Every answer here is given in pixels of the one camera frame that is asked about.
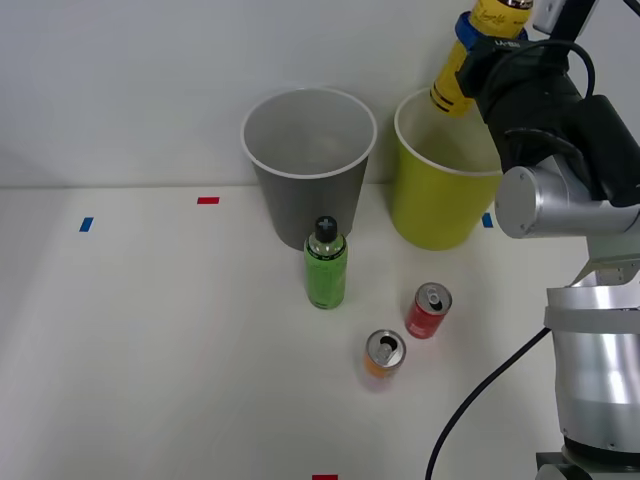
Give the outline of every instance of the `black bottle cap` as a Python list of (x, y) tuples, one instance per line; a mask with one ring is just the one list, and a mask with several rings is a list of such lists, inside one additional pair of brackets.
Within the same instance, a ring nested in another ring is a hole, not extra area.
[(316, 220), (316, 238), (322, 243), (331, 243), (338, 238), (338, 222), (329, 216)]

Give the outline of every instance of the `blue tape marker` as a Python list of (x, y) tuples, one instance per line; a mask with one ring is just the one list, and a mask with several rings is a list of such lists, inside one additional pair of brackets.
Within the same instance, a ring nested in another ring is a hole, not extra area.
[(484, 228), (493, 228), (493, 221), (491, 220), (491, 214), (489, 212), (482, 216), (482, 226)]
[(88, 232), (91, 228), (91, 224), (93, 223), (93, 217), (84, 217), (82, 221), (82, 225), (80, 225), (81, 232)]

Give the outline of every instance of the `paper cup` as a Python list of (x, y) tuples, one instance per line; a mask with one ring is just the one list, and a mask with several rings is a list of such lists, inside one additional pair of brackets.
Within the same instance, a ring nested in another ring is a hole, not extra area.
[(249, 112), (242, 146), (284, 243), (302, 250), (322, 215), (344, 235), (351, 231), (376, 137), (367, 106), (328, 88), (282, 93)]
[(446, 250), (464, 242), (500, 183), (500, 157), (477, 108), (437, 111), (429, 89), (410, 95), (394, 119), (399, 163), (392, 220), (409, 242)]

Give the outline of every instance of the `yellow cup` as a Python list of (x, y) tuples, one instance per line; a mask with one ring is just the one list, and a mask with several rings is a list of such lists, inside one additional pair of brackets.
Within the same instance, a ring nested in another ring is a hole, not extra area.
[(394, 125), (400, 153), (391, 209), (396, 230), (429, 250), (461, 244), (493, 201), (502, 175), (477, 107), (462, 118), (443, 115), (426, 88), (400, 104)]

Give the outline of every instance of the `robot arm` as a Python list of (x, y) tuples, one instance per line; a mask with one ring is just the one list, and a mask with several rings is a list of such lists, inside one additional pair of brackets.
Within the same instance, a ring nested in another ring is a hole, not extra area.
[(546, 465), (547, 480), (640, 467), (640, 147), (592, 95), (588, 55), (584, 98), (567, 75), (594, 3), (567, 0), (551, 41), (479, 40), (457, 74), (500, 154), (500, 227), (513, 238), (587, 237), (589, 262), (548, 290), (545, 315), (564, 458), (580, 468)]

